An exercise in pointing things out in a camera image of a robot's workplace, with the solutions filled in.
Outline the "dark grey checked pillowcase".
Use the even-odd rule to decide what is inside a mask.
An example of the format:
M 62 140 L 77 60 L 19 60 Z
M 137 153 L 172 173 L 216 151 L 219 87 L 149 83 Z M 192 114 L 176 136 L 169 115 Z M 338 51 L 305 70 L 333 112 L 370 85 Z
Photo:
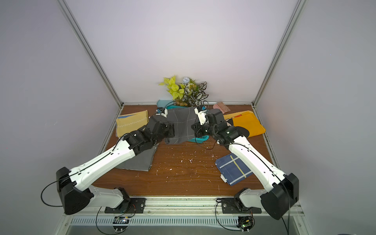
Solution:
M 174 108 L 167 111 L 167 121 L 174 126 L 174 136 L 165 139 L 167 145 L 178 145 L 195 137 L 192 126 L 199 122 L 195 109 Z

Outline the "yellow black patterned pillowcase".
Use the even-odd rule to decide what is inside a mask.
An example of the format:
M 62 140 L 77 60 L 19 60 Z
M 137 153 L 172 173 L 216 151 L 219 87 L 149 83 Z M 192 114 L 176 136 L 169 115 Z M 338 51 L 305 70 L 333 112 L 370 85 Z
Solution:
M 225 120 L 232 119 L 233 125 L 245 128 L 249 134 L 248 137 L 262 135 L 266 132 L 252 111 L 242 111 L 233 114 L 224 115 Z

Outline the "mustard zigzag pillowcase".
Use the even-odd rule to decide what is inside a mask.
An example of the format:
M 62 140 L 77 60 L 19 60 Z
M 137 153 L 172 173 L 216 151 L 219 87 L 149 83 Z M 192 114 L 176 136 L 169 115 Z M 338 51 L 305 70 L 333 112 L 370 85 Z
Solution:
M 124 134 L 138 130 L 147 125 L 148 121 L 149 115 L 147 110 L 121 115 L 116 119 L 116 136 L 120 138 Z

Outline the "plain grey pillowcase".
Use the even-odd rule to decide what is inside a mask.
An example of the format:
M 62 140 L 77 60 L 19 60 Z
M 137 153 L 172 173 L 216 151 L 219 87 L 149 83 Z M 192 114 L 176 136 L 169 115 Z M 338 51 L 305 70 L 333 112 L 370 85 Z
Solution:
M 150 171 L 157 147 L 158 145 L 155 145 L 151 149 L 148 149 L 139 155 L 122 162 L 115 168 L 135 171 Z

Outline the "navy striped pillowcase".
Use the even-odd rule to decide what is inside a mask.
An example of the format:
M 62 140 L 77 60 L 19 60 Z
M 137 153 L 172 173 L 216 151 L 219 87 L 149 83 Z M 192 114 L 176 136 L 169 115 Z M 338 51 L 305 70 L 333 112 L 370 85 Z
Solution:
M 230 186 L 250 177 L 253 172 L 235 154 L 230 153 L 215 161 L 217 169 L 220 171 L 220 178 Z

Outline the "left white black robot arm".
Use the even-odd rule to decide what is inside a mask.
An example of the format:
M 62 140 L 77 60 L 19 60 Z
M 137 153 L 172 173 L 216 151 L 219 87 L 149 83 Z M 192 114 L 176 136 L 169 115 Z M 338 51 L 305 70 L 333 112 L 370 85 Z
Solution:
M 106 152 L 90 161 L 56 172 L 57 191 L 65 214 L 72 215 L 86 207 L 104 207 L 111 212 L 127 212 L 130 197 L 123 188 L 104 189 L 93 182 L 119 164 L 150 150 L 165 138 L 174 136 L 174 125 L 163 115 L 153 115 L 147 125 L 124 134 Z

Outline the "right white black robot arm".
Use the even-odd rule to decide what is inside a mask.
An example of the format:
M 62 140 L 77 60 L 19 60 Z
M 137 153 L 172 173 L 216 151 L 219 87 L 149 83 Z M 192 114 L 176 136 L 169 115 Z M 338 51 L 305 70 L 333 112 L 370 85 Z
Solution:
M 235 195 L 238 209 L 263 208 L 279 220 L 299 200 L 299 179 L 267 161 L 248 141 L 248 131 L 229 124 L 218 109 L 207 110 L 200 105 L 194 110 L 198 120 L 192 125 L 195 135 L 209 135 L 236 155 L 258 178 L 263 190 L 253 193 L 244 189 Z

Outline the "teal plastic basket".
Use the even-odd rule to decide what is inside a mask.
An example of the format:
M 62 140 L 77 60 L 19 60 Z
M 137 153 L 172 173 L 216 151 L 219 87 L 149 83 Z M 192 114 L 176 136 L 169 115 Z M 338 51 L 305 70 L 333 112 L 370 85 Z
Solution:
M 208 135 L 202 136 L 202 137 L 194 137 L 189 140 L 191 143 L 197 143 L 197 144 L 202 144 L 203 142 L 207 141 L 209 139 Z

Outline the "pink hand brush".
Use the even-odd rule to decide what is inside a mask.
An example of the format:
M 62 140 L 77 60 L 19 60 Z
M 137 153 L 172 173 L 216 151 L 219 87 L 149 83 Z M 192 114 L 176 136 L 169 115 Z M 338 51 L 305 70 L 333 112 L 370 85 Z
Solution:
M 223 114 L 230 112 L 230 108 L 223 102 L 218 102 L 213 105 L 214 109 L 219 109 Z

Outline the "teal dustpan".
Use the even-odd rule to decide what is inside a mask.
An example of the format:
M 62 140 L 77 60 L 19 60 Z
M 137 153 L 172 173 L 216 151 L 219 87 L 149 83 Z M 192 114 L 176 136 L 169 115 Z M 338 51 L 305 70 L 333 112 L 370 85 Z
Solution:
M 158 100 L 157 101 L 157 107 L 158 108 L 169 109 L 169 108 L 173 108 L 174 105 L 175 105 L 175 101 L 174 100 Z

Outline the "artificial green plant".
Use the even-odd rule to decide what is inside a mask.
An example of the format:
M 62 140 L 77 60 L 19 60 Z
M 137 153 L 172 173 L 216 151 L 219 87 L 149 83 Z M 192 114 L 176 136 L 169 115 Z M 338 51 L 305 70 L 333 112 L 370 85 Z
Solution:
M 209 95 L 206 93 L 207 82 L 196 83 L 195 80 L 184 77 L 178 82 L 177 76 L 164 77 L 159 86 L 164 86 L 171 95 L 170 101 L 165 107 L 176 105 L 182 107 L 194 107 L 203 105 Z

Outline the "left circuit board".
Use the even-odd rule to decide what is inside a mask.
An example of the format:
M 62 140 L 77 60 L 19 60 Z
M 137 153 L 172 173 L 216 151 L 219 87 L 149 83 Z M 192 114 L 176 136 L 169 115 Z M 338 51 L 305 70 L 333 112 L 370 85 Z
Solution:
M 115 216 L 112 222 L 112 226 L 115 234 L 124 232 L 129 226 L 130 218 L 126 216 Z

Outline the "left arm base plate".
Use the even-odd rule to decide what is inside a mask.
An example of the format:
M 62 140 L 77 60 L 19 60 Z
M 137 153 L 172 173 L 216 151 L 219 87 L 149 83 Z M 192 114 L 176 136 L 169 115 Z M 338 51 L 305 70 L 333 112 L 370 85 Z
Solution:
M 146 205 L 146 198 L 136 197 L 129 198 L 124 200 L 116 208 L 106 207 L 104 213 L 113 213 L 113 214 L 142 214 L 144 212 Z

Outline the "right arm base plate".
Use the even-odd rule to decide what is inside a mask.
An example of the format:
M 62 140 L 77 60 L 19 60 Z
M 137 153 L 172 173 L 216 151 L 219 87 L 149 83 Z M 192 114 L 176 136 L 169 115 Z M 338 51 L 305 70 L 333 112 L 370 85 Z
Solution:
M 218 198 L 216 200 L 221 207 L 223 214 L 261 214 L 261 208 L 250 207 L 246 208 L 236 203 L 234 198 Z

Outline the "aluminium front rail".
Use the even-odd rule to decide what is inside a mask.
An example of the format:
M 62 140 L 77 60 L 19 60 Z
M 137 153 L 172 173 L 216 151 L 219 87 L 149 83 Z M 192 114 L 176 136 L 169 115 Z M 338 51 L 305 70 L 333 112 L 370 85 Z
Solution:
M 142 214 L 136 215 L 213 215 L 217 206 L 217 213 L 222 215 L 220 204 L 217 203 L 219 197 L 215 196 L 144 196 L 146 205 Z M 104 206 L 88 206 L 73 215 L 92 215 L 96 212 L 104 213 Z

